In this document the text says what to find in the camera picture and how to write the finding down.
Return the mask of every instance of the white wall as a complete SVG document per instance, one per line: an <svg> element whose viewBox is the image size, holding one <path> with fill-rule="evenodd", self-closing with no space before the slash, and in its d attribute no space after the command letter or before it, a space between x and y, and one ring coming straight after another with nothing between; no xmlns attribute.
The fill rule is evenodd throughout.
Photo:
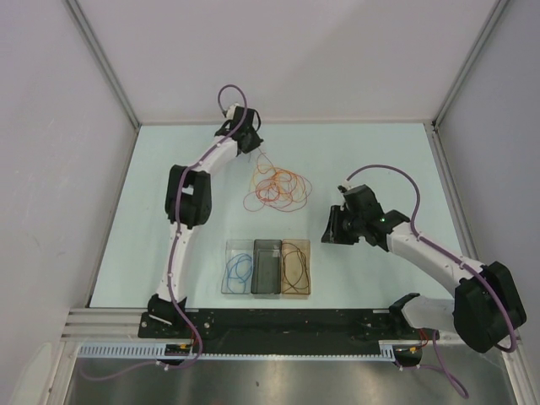
<svg viewBox="0 0 540 405"><path fill-rule="evenodd" d="M135 132L60 0L3 2L0 38L4 404L83 304Z"/></svg>
<svg viewBox="0 0 540 405"><path fill-rule="evenodd" d="M143 123L429 120L495 0L80 0Z"/></svg>
<svg viewBox="0 0 540 405"><path fill-rule="evenodd" d="M540 361L538 21L538 0L511 2L441 126L478 253L486 262L505 263L520 291L528 316L521 331L536 367Z"/></svg>

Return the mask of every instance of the metal floor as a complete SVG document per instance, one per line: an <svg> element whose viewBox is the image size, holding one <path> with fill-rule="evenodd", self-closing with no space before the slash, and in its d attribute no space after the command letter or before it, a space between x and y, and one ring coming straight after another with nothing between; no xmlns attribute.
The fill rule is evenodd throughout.
<svg viewBox="0 0 540 405"><path fill-rule="evenodd" d="M349 405L516 403L500 354L480 355L464 346L442 347L451 373L471 395L463 400L446 378L431 370L404 370L392 363L352 361L202 360L187 370L150 365L112 381L89 382L140 360L79 359L66 404ZM432 348L424 364L436 364Z"/></svg>

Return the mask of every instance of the gray wall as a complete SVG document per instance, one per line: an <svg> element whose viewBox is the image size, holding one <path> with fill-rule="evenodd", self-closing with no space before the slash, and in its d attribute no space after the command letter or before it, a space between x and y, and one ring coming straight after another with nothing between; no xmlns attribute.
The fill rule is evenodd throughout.
<svg viewBox="0 0 540 405"><path fill-rule="evenodd" d="M512 271L540 361L540 2L512 2L441 125L478 254Z"/></svg>
<svg viewBox="0 0 540 405"><path fill-rule="evenodd" d="M82 304L135 132L62 1L3 2L0 38L0 403L8 403L36 350L57 341L69 307Z"/></svg>

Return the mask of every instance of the purple cable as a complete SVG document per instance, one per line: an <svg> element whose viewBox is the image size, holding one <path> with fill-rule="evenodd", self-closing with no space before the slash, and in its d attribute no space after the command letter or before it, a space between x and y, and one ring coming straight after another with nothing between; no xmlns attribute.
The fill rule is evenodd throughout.
<svg viewBox="0 0 540 405"><path fill-rule="evenodd" d="M223 139L218 141L216 144L214 144L212 147L210 147L196 163L194 163L193 165L188 166L182 172L182 175L180 177L180 181L178 183L178 193L176 194L176 202L175 202L175 221L178 224L178 228L176 229L175 239L173 240L172 246L170 248L169 262L168 262L168 266L167 266L167 275L168 275L167 288L169 290L170 302L172 303L172 305L175 307L176 311L180 314L182 319L186 322L186 324L189 326L189 328L192 330L193 334L195 335L195 341L198 342L198 351L197 351L197 354L195 355L195 357L193 357L192 359L186 360L186 361L184 361L183 363L181 363L179 365L167 364L165 366L165 368L167 368L167 370L168 369L171 369L171 370L186 369L186 368L194 365L197 362L197 360L201 357L201 355L203 354L203 339L201 338L201 335L200 335L199 331L197 330L197 327L195 327L195 325L193 325L193 323L190 321L190 319L187 317L187 315L184 313L184 311L181 309L181 307L176 302L175 293L174 293L174 291L172 289L172 285L170 283L170 280L172 279L172 267L173 267L173 261L174 261L174 256L175 256L175 248L176 248L176 244L178 243L178 240L179 240L179 238L181 236L180 200L181 200L181 195L182 195L182 188L184 186L184 182L186 181L187 173L189 171L193 170L193 169L196 169L198 166L200 166L204 162L204 160L208 156L210 156L210 154L212 154L212 152L215 149L219 148L221 146L221 144L223 142L225 142L225 140L232 137L236 133L236 131L238 131L240 129L240 127L244 123L244 120L246 119L246 115L247 115L247 98L246 98L246 95L244 94L244 92L241 90L241 88L236 86L235 84L226 84L224 87L222 87L219 90L219 92L218 92L219 108L221 109L221 111L223 113L225 113L225 110L224 110L224 108L223 108L223 106L221 104L221 94L224 92L224 90L229 89L229 88L236 89L240 93L240 96L242 97L242 101L244 102L244 113L242 114L242 117L241 117L240 121L238 122L236 127L234 127L233 129L230 130L230 132L227 134L226 137L224 137ZM112 380L114 378L117 378L117 377L119 377L121 375L124 375L124 374L126 374L126 373L128 373L128 372L130 372L132 370L138 369L139 367L143 367L143 366L146 366L146 365L155 365L155 364L156 364L156 362L153 361L153 360L152 361L143 361L142 363L134 364L131 367L127 367L124 370L118 371L117 373L114 373L114 374L111 374L111 375L106 375L106 376L103 376L103 377L92 377L90 375L87 375L86 373L84 373L82 367L79 369L79 372L80 372L81 376L84 379L89 380L89 381L107 381L107 380Z"/></svg>
<svg viewBox="0 0 540 405"><path fill-rule="evenodd" d="M360 171L364 171L364 170L367 170L367 169L374 169L374 168L388 169L388 170L395 171L395 172L399 173L400 175L404 176L405 178L407 178L407 180L409 180L409 182L413 185L414 192L416 193L416 203L414 204L413 215L411 216L411 231L413 232L414 236L416 236L418 238L418 240L421 240L423 243L425 243L426 245L428 245L432 249L435 249L436 251L438 251L440 254L448 257L455 264L458 264L458 265L460 265L460 267L463 267L465 270L467 270L469 273L471 273L472 276L475 277L483 285L483 287L488 291L489 295L491 295L491 298L493 298L494 303L497 305L497 308L499 309L500 313L502 314L503 318L505 319L505 324L506 324L506 327L508 328L508 333L510 335L510 347L509 348L504 348L504 347L502 347L502 346L500 346L498 344L495 344L495 347L498 348L499 350L502 350L502 351L506 352L506 353L514 352L516 350L516 348L517 348L516 332L514 331L512 321L510 320L510 316L508 315L508 312L506 311L505 306L503 305L503 303L500 300L497 293L495 293L493 288L489 285L489 283L476 270L474 270L471 266L469 266L466 263L462 263L462 260L459 257L457 257L453 253L449 252L444 247L437 245L432 240L429 240L429 239L423 237L417 231L417 229L416 229L416 216L419 213L419 209L420 209L420 189L419 189L418 184L416 184L416 181L414 181L414 179L410 175L408 175L406 172L404 172L403 170L398 169L397 167L394 167L394 166L389 166L389 165L367 165L367 166L361 167L361 168L355 170L349 177L347 177L347 181L350 181Z"/></svg>
<svg viewBox="0 0 540 405"><path fill-rule="evenodd" d="M403 366L399 364L399 361L396 359L396 365L399 367L400 370L406 369L406 370L433 370L437 371L438 373L442 373L446 375L446 378L456 390L456 392L463 398L469 399L469 392L467 391L467 388L463 385L461 381L459 381L450 371L448 371L448 368L446 367L446 364L444 360L442 359L442 355L440 354L440 349L437 346L437 331L433 331L433 336L431 338L433 341L433 349L435 350L435 355L437 356L437 359L439 360L440 367L437 367L436 365L412 365L412 366Z"/></svg>

